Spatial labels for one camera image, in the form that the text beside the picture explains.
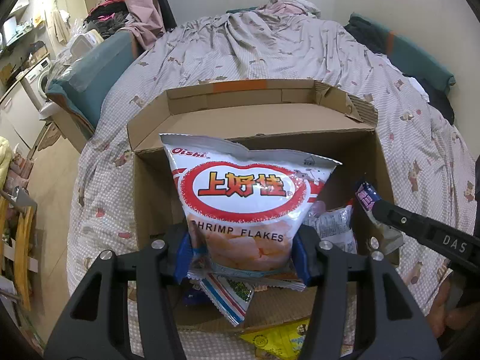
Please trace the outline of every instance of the pile of clothes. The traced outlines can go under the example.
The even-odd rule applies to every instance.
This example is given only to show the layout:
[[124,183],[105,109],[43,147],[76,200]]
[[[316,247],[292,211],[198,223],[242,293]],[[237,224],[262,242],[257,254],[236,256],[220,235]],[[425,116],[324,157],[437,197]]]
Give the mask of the pile of clothes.
[[86,30],[97,30],[103,39],[111,37],[128,21],[125,0],[106,0],[93,8],[85,19]]

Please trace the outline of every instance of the yellow cloth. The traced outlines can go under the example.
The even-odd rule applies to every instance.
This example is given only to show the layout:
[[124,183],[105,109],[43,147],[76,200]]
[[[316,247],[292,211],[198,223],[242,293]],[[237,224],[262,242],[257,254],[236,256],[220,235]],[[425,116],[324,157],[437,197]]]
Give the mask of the yellow cloth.
[[0,186],[3,188],[11,161],[11,148],[8,141],[0,137]]

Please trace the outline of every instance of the bed sheet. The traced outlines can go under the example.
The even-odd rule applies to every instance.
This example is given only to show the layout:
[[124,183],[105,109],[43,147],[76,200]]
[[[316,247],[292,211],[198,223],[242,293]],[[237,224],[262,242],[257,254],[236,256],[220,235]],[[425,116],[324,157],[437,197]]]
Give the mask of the bed sheet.
[[[102,250],[136,250],[126,123],[164,90],[187,85],[313,78],[372,102],[379,113],[377,134],[396,204],[473,232],[475,164],[458,130],[406,77],[357,43],[340,24],[319,19],[310,3],[292,1],[280,3],[302,7],[301,14],[274,14],[271,1],[260,10],[183,24],[158,39],[112,87],[94,137],[79,160],[68,234],[70,292]],[[400,256],[398,272],[427,313],[445,277],[445,259],[406,236]],[[129,318],[132,348],[141,353],[132,301]],[[206,358],[205,349],[211,351],[209,358],[254,358],[253,347],[236,337],[180,335],[189,359]]]

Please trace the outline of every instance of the white snack wrapper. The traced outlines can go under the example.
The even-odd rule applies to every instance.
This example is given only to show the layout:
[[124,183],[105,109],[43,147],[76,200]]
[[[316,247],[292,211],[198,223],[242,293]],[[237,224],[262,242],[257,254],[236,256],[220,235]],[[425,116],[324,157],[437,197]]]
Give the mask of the white snack wrapper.
[[340,164],[294,150],[161,134],[194,260],[227,276],[281,275],[311,204]]

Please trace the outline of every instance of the tile floor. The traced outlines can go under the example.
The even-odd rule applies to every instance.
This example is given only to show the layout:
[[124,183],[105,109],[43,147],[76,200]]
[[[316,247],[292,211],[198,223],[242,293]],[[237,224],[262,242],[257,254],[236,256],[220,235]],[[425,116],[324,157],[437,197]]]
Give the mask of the tile floor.
[[48,340],[68,298],[66,258],[71,196],[80,154],[60,137],[34,153],[28,192],[37,202],[34,224],[38,274],[32,274],[32,311],[29,316],[44,342]]

